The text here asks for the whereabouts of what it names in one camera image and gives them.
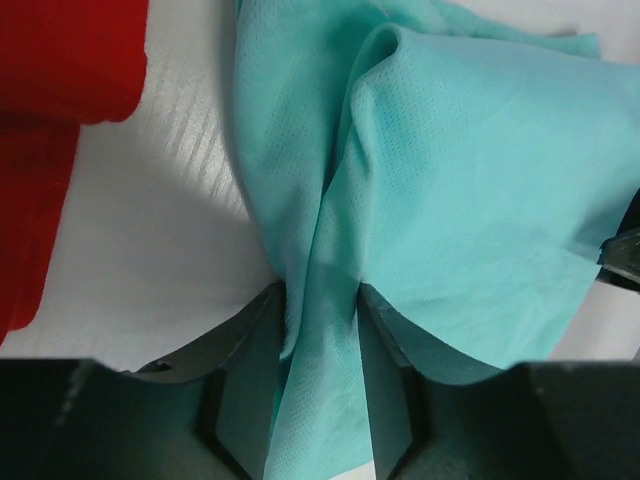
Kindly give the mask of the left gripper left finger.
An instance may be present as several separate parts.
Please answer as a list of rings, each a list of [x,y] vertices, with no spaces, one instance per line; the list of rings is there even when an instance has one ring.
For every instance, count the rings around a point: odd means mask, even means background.
[[[1,363],[5,479],[260,479],[285,287],[136,372],[90,359]]]

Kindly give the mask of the red t shirt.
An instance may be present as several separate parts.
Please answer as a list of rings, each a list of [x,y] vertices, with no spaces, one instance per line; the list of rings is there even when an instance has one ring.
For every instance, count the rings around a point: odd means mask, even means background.
[[[1,333],[39,308],[82,126],[126,120],[146,1],[1,4]]]

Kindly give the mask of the teal t shirt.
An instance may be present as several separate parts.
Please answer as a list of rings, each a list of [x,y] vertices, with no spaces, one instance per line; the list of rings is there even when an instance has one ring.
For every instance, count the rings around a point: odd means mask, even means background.
[[[241,1],[235,143],[287,287],[265,475],[372,457],[356,295],[491,366],[543,360],[639,187],[639,70],[442,1]]]

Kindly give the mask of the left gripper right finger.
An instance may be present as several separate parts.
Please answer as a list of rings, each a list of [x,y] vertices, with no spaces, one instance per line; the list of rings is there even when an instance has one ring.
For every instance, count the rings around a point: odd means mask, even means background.
[[[380,479],[635,479],[639,365],[523,362],[494,368],[357,295]]]

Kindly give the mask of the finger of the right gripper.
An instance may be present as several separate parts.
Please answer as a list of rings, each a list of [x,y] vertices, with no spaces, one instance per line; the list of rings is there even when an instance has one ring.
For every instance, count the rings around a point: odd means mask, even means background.
[[[639,192],[636,192],[616,235],[601,245],[597,280],[639,292]]]

